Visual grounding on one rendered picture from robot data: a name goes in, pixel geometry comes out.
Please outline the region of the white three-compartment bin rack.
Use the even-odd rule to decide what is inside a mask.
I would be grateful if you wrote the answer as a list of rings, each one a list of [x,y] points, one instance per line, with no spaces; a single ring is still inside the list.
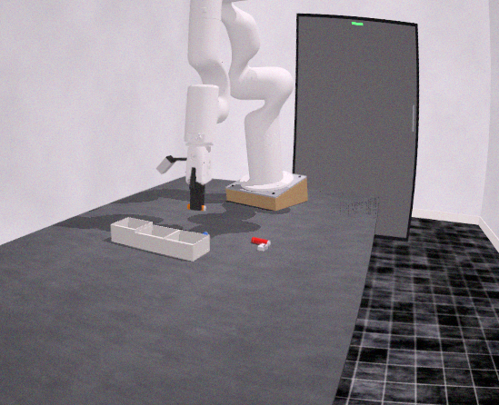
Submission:
[[[111,224],[111,237],[112,242],[192,262],[209,252],[209,235],[130,217]]]

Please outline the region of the red aa battery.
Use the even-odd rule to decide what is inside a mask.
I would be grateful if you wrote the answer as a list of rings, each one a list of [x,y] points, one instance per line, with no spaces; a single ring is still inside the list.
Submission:
[[[257,244],[262,244],[262,243],[264,243],[264,244],[268,244],[268,246],[270,246],[270,244],[271,244],[271,242],[270,242],[270,241],[268,241],[268,240],[259,239],[259,238],[255,238],[255,237],[253,237],[253,238],[252,238],[252,242],[253,242],[253,243],[257,243]]]

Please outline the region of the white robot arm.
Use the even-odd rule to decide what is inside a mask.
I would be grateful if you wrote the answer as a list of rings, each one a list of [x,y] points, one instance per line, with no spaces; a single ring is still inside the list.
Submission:
[[[216,124],[229,114],[230,95],[264,100],[263,109],[245,117],[250,177],[243,176],[240,185],[249,191],[275,191],[294,181],[293,175],[282,173],[279,128],[279,114],[294,81],[284,68],[249,67],[259,51],[260,35],[253,17],[233,5],[238,1],[245,0],[190,0],[187,57],[203,84],[187,88],[184,139],[189,144],[214,143]],[[228,73],[220,58],[221,21],[232,47]]]

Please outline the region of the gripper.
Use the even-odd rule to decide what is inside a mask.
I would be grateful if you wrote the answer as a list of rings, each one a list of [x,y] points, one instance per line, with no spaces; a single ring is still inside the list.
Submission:
[[[214,145],[189,143],[185,145],[188,146],[185,179],[188,184],[190,183],[190,210],[201,211],[202,199],[205,205],[205,184],[212,180],[212,146]]]

